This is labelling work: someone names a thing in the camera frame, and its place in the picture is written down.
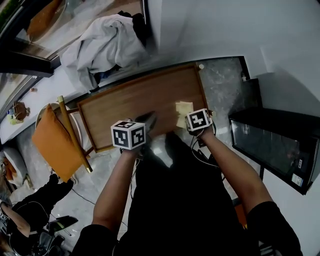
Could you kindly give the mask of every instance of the orange pillow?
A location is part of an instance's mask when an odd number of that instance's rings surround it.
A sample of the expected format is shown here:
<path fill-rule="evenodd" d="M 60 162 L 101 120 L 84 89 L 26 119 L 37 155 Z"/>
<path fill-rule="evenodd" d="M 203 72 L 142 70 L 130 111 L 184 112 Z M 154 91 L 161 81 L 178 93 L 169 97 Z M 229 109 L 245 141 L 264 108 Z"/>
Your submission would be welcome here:
<path fill-rule="evenodd" d="M 64 182 L 67 182 L 82 164 L 70 135 L 57 119 L 50 104 L 35 129 L 32 141 Z"/>

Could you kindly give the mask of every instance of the person's right hand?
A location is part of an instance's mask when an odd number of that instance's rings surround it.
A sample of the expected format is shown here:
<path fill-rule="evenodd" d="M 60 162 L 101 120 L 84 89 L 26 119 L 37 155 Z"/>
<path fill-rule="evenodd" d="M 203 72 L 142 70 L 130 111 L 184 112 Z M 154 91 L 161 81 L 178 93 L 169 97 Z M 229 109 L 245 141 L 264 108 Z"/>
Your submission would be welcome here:
<path fill-rule="evenodd" d="M 214 129 L 213 129 L 213 126 L 210 125 L 209 127 L 206 127 L 202 134 L 200 135 L 200 139 L 202 139 L 204 142 L 206 142 L 208 139 L 214 137 L 215 134 L 214 134 Z"/>

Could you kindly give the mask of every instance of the black cabinet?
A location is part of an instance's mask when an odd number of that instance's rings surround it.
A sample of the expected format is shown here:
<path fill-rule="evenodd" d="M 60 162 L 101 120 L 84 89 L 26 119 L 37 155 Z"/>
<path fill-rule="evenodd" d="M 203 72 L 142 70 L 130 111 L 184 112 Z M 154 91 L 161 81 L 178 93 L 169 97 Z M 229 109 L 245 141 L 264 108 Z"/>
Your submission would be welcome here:
<path fill-rule="evenodd" d="M 320 118 L 249 108 L 229 116 L 232 146 L 305 195 L 320 173 Z"/>

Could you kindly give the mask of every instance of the sleeve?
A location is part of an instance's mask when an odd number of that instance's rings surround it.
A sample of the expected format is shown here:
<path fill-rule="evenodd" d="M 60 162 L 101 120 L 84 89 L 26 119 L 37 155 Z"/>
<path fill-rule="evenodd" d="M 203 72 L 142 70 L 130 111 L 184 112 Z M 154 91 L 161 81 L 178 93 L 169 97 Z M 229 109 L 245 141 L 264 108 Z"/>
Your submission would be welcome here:
<path fill-rule="evenodd" d="M 274 202 L 254 207 L 247 215 L 247 228 L 251 237 L 258 238 L 282 256 L 303 255 L 297 235 Z"/>
<path fill-rule="evenodd" d="M 86 226 L 80 234 L 72 256 L 111 256 L 117 236 L 102 225 Z"/>

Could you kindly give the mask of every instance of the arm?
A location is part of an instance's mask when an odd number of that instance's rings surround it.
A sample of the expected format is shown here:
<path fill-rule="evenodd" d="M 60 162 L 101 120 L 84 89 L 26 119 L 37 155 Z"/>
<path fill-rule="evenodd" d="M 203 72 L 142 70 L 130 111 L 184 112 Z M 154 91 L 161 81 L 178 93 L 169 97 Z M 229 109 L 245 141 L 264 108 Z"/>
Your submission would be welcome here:
<path fill-rule="evenodd" d="M 5 203 L 0 204 L 3 212 L 16 224 L 16 228 L 25 236 L 29 237 L 30 235 L 30 225 L 24 218 L 22 218 L 18 213 L 14 210 L 6 206 Z"/>
<path fill-rule="evenodd" d="M 137 152 L 124 150 L 93 210 L 92 224 L 117 234 L 124 215 Z"/>
<path fill-rule="evenodd" d="M 201 139 L 205 142 L 225 178 L 241 199 L 247 214 L 260 203 L 273 201 L 257 172 L 218 140 L 212 129 L 204 130 Z"/>

